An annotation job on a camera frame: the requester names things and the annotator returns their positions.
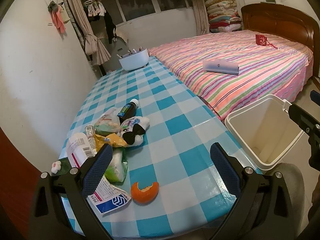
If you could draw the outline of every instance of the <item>stack of folded blankets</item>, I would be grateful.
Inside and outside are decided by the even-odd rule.
[[[211,33],[241,29],[236,0],[204,0]]]

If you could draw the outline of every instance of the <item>metal screw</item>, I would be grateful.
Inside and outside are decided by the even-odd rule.
[[[77,174],[77,172],[78,172],[78,169],[77,169],[77,168],[72,168],[72,169],[70,170],[70,174],[72,174],[72,175]]]
[[[44,179],[44,178],[46,178],[47,176],[48,176],[48,173],[47,173],[47,172],[43,172],[43,173],[41,173],[41,176],[40,176],[40,177]]]
[[[251,167],[246,167],[244,170],[248,174],[252,174],[253,173],[253,169]]]
[[[276,172],[276,177],[279,178],[279,179],[282,178],[281,172],[277,171],[277,172]]]

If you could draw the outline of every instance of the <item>yellow wrapper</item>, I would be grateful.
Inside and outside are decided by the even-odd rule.
[[[127,147],[128,144],[119,136],[117,136],[115,133],[112,133],[106,137],[94,134],[94,140],[96,142],[97,152],[101,149],[101,147],[107,143],[110,144],[112,147]]]

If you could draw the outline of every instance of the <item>red drawstring bag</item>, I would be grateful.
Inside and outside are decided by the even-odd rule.
[[[261,45],[261,46],[272,46],[275,49],[278,49],[276,46],[274,46],[272,43],[270,43],[267,40],[267,37],[262,35],[262,34],[256,34],[256,43],[257,45]]]

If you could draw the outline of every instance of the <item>table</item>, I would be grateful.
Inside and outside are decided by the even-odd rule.
[[[209,108],[155,57],[144,68],[117,70],[99,79],[68,138],[94,124],[108,108],[121,108],[133,98],[140,103],[136,115],[148,117],[150,127],[141,146],[127,148],[128,173],[120,188],[130,192],[136,181],[140,188],[158,181],[160,189],[150,204],[131,200],[104,217],[96,213],[106,230],[116,239],[169,238],[225,215],[236,198],[213,165],[210,146],[219,142],[243,166],[257,167]],[[68,200],[63,203],[74,230],[81,233]]]

